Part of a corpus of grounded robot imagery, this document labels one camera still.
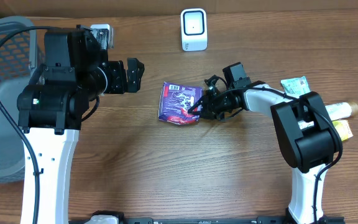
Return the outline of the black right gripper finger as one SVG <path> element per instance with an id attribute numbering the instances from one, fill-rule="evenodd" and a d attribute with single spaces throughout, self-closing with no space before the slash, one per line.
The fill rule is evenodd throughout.
<path id="1" fill-rule="evenodd" d="M 198 108 L 195 108 L 193 110 L 189 109 L 188 114 L 192 115 L 194 117 L 197 117 L 197 118 L 202 118 L 202 110 L 200 110 Z"/>
<path id="2" fill-rule="evenodd" d="M 188 109 L 188 113 L 201 113 L 203 111 L 203 108 L 207 105 L 208 97 L 204 95 Z"/>

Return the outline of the purple pad package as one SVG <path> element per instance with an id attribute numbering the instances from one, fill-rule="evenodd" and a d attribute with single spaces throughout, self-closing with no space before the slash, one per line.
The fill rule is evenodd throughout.
<path id="1" fill-rule="evenodd" d="M 198 122 L 199 116 L 189 114 L 188 110 L 202 97 L 200 86 L 179 85 L 164 82 L 160 94 L 158 119 L 177 125 Z"/>

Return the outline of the teal wipes packet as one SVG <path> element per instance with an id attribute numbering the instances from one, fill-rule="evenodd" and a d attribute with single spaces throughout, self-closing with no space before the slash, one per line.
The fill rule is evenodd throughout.
<path id="1" fill-rule="evenodd" d="M 281 80 L 281 84 L 287 94 L 304 95 L 311 91 L 305 76 L 284 79 Z"/>

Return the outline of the white tube gold cap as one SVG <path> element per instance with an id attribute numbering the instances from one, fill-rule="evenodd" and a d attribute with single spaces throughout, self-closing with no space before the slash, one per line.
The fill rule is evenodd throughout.
<path id="1" fill-rule="evenodd" d="M 358 113 L 358 104 L 354 101 L 326 105 L 325 108 L 331 121 L 349 118 Z"/>

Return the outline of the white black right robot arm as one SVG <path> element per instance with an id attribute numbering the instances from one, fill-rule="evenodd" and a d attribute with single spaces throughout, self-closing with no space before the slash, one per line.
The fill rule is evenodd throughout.
<path id="1" fill-rule="evenodd" d="M 289 95 L 262 81 L 252 82 L 240 62 L 223 69 L 225 91 L 216 88 L 219 76 L 204 82 L 207 90 L 188 110 L 203 119 L 226 120 L 253 111 L 273 120 L 280 152 L 292 169 L 291 200 L 282 223 L 344 223 L 322 209 L 326 171 L 343 153 L 342 141 L 320 95 Z"/>

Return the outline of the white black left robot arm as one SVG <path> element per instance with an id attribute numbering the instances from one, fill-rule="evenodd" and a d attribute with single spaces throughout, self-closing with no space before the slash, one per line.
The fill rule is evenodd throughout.
<path id="1" fill-rule="evenodd" d="M 18 124 L 32 146 L 25 155 L 22 223 L 67 223 L 73 153 L 90 103 L 103 94 L 140 90 L 144 65 L 110 61 L 113 29 L 107 24 L 53 28 L 44 36 L 43 83 L 18 96 Z"/>

